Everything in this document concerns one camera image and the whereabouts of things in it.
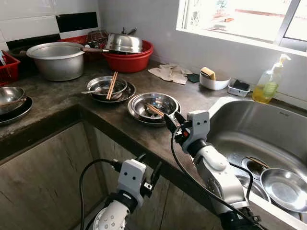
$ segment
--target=dish rack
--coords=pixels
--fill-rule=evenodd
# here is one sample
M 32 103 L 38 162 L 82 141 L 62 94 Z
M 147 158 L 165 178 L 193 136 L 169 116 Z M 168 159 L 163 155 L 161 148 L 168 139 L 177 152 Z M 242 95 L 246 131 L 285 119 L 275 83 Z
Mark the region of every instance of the dish rack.
M 20 61 L 2 50 L 5 56 L 6 65 L 0 66 L 0 86 L 18 80 L 18 65 Z

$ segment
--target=dish cloth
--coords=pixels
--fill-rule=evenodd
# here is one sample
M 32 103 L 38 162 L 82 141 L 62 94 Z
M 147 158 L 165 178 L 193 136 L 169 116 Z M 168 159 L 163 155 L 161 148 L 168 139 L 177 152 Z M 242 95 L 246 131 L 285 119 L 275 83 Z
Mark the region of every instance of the dish cloth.
M 186 84 L 187 75 L 192 74 L 190 70 L 176 64 L 160 65 L 159 68 L 149 69 L 148 72 L 165 81 L 173 81 L 182 85 Z

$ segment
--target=stainless steel sink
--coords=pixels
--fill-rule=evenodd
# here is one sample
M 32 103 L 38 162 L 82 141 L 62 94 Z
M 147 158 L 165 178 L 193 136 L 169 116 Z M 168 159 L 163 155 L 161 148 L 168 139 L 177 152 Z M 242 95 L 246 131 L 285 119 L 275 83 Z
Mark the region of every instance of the stainless steel sink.
M 256 180 L 270 167 L 293 171 L 307 181 L 307 117 L 271 105 L 237 100 L 210 110 L 207 142 L 234 164 L 249 169 Z M 236 169 L 237 174 L 246 175 Z

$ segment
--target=wooden cabinet door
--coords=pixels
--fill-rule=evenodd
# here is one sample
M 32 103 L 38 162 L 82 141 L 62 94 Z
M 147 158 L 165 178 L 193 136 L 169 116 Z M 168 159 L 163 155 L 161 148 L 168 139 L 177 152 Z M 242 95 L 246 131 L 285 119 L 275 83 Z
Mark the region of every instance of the wooden cabinet door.
M 79 176 L 92 160 L 78 123 L 1 165 L 0 229 L 68 230 L 78 224 Z M 84 196 L 87 211 L 104 197 L 94 167 L 85 176 Z

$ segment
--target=dish soap bottle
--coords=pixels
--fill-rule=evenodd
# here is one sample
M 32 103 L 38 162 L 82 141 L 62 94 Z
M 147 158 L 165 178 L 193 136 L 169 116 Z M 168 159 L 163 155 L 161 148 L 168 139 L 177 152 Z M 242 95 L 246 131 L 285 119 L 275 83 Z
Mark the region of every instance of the dish soap bottle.
M 285 60 L 290 61 L 291 58 L 286 54 L 281 54 L 279 62 L 275 63 L 272 69 L 262 74 L 252 95 L 254 101 L 265 104 L 269 103 L 282 80 L 281 71 Z

